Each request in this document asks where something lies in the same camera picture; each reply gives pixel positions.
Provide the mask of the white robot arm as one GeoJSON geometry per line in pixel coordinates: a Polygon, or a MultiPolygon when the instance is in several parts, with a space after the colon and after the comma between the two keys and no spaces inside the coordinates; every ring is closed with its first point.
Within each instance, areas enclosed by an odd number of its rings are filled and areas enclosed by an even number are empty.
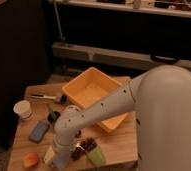
{"type": "Polygon", "coordinates": [[[127,112],[136,113],[138,171],[191,171],[191,72],[172,65],[127,81],[80,112],[62,114],[50,163],[65,170],[79,130],[127,112]]]}

